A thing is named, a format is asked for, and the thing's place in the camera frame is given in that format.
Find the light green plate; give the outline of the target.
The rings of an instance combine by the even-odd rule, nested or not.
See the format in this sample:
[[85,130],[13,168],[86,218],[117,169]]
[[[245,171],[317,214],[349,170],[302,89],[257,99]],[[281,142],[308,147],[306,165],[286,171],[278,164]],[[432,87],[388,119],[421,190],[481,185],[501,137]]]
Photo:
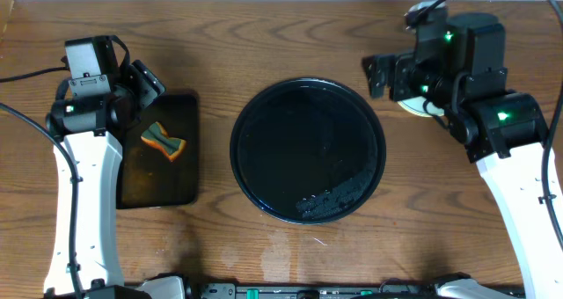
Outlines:
[[442,108],[436,107],[424,97],[409,98],[399,101],[398,104],[407,112],[420,117],[442,117],[444,111]]

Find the orange green sponge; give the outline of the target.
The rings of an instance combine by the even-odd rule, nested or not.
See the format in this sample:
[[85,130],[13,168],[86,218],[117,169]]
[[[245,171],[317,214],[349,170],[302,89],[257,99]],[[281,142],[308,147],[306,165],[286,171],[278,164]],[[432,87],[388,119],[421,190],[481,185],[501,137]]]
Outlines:
[[151,148],[160,151],[170,162],[175,161],[187,146],[187,141],[170,137],[165,127],[156,121],[141,134],[141,140]]

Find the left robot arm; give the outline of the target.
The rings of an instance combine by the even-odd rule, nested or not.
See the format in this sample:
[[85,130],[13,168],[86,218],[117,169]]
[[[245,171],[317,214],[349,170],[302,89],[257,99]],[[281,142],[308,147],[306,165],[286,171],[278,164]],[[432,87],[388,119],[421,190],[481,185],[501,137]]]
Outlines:
[[165,87],[140,61],[119,61],[115,35],[65,43],[70,77],[46,116],[58,177],[55,246],[46,298],[185,298],[176,273],[125,283],[116,242],[120,138]]

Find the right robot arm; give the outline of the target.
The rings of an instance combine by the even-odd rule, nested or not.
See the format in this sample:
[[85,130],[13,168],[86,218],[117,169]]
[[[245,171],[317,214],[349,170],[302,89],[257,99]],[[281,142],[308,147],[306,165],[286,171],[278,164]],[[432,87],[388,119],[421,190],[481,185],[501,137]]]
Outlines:
[[406,14],[411,52],[374,55],[362,66],[372,98],[388,95],[420,116],[444,117],[501,211],[528,298],[562,295],[556,227],[562,191],[538,102],[507,87],[505,29],[489,13],[450,16],[423,2]]

